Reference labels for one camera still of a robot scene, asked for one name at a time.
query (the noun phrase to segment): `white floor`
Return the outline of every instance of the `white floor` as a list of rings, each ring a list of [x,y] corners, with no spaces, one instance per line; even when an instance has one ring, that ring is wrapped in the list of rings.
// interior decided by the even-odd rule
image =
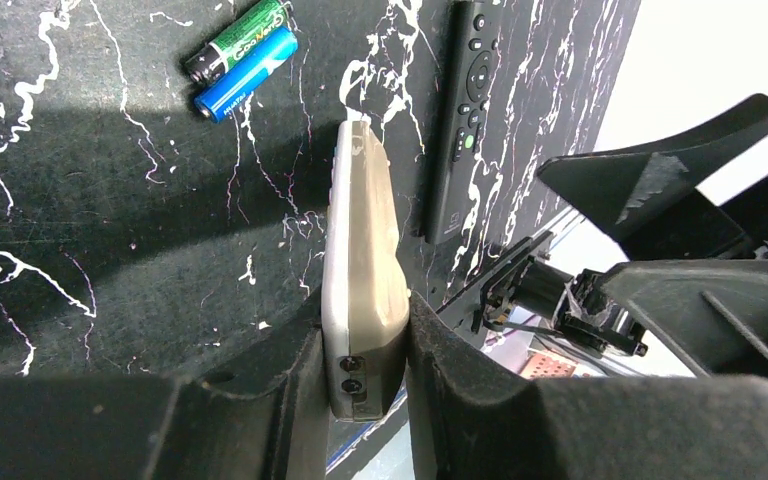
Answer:
[[[643,0],[597,141],[597,150],[667,137],[714,117],[754,93],[768,95],[768,0]],[[700,185],[722,204],[768,174],[768,138]],[[552,252],[570,273],[607,270],[625,257],[589,222]],[[657,339],[628,365],[651,375],[688,375]],[[356,480],[413,478],[405,426]]]

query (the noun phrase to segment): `green battery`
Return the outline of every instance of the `green battery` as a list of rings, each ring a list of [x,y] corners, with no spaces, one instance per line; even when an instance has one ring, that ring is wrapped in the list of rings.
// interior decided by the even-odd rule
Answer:
[[[273,30],[287,26],[292,11],[287,0],[261,0],[187,60],[184,68],[194,82],[213,84]]]

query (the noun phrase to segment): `black remote control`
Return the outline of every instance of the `black remote control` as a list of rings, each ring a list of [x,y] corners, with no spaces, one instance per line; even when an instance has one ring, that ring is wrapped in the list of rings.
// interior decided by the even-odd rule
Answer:
[[[490,75],[498,61],[501,5],[456,2],[453,5],[452,61],[446,91],[437,175],[426,219],[425,240],[442,243],[461,231],[468,212],[467,189],[478,139],[483,134]]]

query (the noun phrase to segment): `battery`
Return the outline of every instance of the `battery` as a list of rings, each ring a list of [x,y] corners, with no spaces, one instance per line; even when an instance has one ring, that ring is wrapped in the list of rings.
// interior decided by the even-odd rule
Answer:
[[[231,71],[199,94],[195,99],[196,107],[205,117],[215,123],[221,122],[298,47],[293,32],[287,27],[278,27]]]
[[[287,0],[261,0],[184,63],[190,79],[211,85],[230,72],[258,42],[276,28],[288,25],[292,4]]]

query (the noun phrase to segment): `marble table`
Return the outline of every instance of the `marble table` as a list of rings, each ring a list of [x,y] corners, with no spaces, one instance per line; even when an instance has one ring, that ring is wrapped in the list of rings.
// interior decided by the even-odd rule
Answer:
[[[248,0],[0,0],[0,375],[198,373],[321,281],[339,123],[391,161],[399,258],[441,305],[564,205],[534,178],[593,148],[639,0],[505,0],[459,240],[418,236],[449,2],[298,0],[300,49],[220,125],[181,72]]]

